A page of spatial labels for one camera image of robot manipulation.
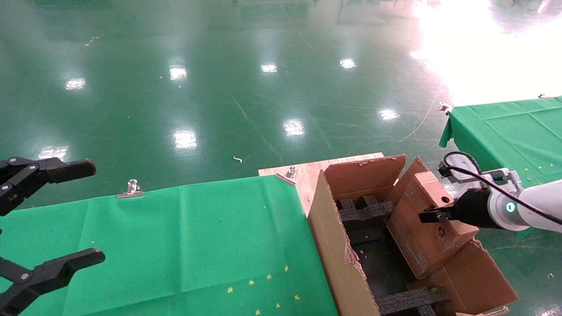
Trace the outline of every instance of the robotic arm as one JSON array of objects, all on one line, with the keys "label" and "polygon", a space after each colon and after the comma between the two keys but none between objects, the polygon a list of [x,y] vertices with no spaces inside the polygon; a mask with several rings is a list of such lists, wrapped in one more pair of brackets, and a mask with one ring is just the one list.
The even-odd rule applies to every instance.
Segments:
[{"label": "robotic arm", "polygon": [[[466,186],[453,203],[420,213],[422,223],[448,218],[482,228],[522,231],[536,227],[562,232],[562,180],[523,188],[515,170],[481,172],[463,152],[447,154],[438,170],[451,182]],[[505,184],[499,186],[495,181]]]}]

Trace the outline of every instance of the cardboard box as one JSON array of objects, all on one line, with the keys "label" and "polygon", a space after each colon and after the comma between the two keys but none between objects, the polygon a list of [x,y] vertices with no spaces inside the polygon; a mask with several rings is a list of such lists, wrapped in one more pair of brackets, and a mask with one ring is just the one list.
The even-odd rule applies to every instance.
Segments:
[{"label": "cardboard box", "polygon": [[388,221],[388,230],[416,278],[441,269],[478,232],[477,227],[458,220],[432,224],[420,222],[418,214],[421,211],[445,206],[452,200],[431,171],[416,173]]},{"label": "cardboard box", "polygon": [[[404,155],[381,157],[333,164],[319,174],[308,220],[341,316],[372,316],[380,315],[380,313],[367,284],[359,258],[350,245],[334,199],[351,198],[355,200],[362,195],[374,195],[378,201],[396,201],[398,204],[402,204],[401,208],[404,210],[399,213],[400,216],[396,216],[394,225],[399,225],[399,221],[405,220],[404,218],[408,214],[417,217],[417,213],[423,209],[409,209],[409,207],[418,207],[416,205],[424,205],[426,202],[438,204],[441,200],[441,193],[443,193],[440,191],[442,186],[439,188],[437,183],[430,179],[429,174],[426,173],[427,167],[417,158],[403,176],[396,181],[405,164]],[[438,189],[439,194],[424,193],[426,187]],[[413,199],[412,194],[420,197],[419,201],[422,202]],[[441,223],[445,236],[448,233],[458,233],[462,238],[442,238],[439,241],[440,236],[433,234],[435,230],[439,231],[438,226],[430,224],[429,227],[431,228],[423,228],[423,230],[431,231],[431,236],[413,232],[416,230],[415,227],[406,234],[410,237],[422,236],[422,238],[433,239],[431,243],[428,243],[431,245],[429,249],[433,249],[434,245],[439,245],[439,243],[444,245],[445,242],[458,247],[466,236],[475,233],[473,228],[459,228],[457,223]],[[413,244],[413,241],[408,239],[402,243],[402,245]],[[440,249],[436,253],[443,256],[450,255],[450,251],[446,249]],[[457,312],[476,315],[517,299],[517,295],[489,253],[476,240],[468,240],[457,253],[452,254],[451,258],[443,259],[440,263],[428,267],[430,270],[435,269],[436,271],[428,273],[428,276],[423,279],[412,280],[406,285],[409,289],[424,286],[445,287],[451,300],[436,310],[439,314],[454,315],[454,312]]]}]

